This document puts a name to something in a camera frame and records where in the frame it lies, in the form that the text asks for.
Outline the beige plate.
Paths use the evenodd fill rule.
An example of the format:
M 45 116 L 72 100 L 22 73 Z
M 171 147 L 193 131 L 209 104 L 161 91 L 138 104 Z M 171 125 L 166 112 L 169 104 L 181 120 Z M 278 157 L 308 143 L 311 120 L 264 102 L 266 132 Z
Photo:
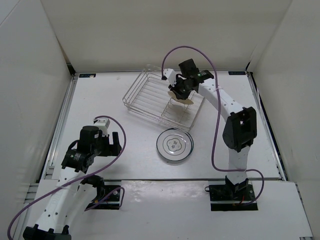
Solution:
M 176 101 L 178 103 L 181 103 L 183 105 L 193 105 L 194 104 L 194 102 L 192 100 L 190 100 L 189 98 L 187 98 L 187 99 L 178 99 L 177 96 L 170 90 L 167 93 L 174 101 Z

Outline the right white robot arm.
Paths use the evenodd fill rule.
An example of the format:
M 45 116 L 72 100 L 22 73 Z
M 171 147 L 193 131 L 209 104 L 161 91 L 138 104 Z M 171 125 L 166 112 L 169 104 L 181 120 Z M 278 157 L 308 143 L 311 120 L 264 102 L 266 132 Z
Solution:
M 162 78 L 169 82 L 169 94 L 178 102 L 186 103 L 191 92 L 205 98 L 223 118 L 222 139 L 229 150 L 228 168 L 224 170 L 224 193 L 230 200 L 238 199 L 249 184 L 248 155 L 257 137 L 257 113 L 253 107 L 236 102 L 219 85 L 216 74 L 200 71 L 193 59 L 179 64 L 180 73 L 171 68 L 162 70 Z

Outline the white plate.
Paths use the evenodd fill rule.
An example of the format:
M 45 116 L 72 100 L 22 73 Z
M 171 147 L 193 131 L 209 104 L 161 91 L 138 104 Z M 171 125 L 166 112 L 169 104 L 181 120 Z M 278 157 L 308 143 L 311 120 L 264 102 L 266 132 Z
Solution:
M 179 163 L 186 160 L 194 149 L 192 136 L 177 128 L 163 131 L 156 140 L 156 150 L 169 163 Z

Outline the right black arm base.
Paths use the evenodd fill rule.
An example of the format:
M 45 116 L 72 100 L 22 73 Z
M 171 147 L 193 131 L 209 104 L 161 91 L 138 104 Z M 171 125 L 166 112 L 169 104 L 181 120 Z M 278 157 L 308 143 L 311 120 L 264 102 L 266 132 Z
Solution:
M 249 204 L 256 197 L 252 184 L 249 184 L 245 190 L 235 195 L 232 195 L 225 184 L 208 185 L 204 190 L 209 193 L 210 209 L 212 212 L 258 210 L 256 201 Z

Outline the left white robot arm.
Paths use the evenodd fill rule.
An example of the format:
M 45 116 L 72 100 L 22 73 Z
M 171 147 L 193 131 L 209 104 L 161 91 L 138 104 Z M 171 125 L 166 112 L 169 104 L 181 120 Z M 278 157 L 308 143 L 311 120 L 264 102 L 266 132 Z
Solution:
M 27 226 L 25 240 L 70 240 L 71 226 L 93 200 L 105 194 L 105 184 L 97 174 L 88 174 L 96 157 L 118 157 L 122 152 L 119 134 L 108 134 L 105 126 L 84 126 L 79 139 L 67 148 L 61 162 L 54 193 L 33 226 Z

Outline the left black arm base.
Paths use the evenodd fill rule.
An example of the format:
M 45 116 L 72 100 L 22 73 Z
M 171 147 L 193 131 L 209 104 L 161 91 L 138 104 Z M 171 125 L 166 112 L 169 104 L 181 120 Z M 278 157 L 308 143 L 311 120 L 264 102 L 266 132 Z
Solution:
M 119 184 L 105 184 L 84 210 L 119 210 L 124 201 L 125 188 Z

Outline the silver wire dish rack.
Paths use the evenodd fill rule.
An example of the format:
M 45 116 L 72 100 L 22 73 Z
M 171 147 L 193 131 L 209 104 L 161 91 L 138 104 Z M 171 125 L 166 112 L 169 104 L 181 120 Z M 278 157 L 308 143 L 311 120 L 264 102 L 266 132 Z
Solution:
M 124 106 L 129 111 L 171 128 L 190 131 L 205 99 L 193 91 L 189 95 L 193 104 L 177 102 L 168 94 L 169 84 L 161 77 L 160 67 L 146 65 L 122 98 Z

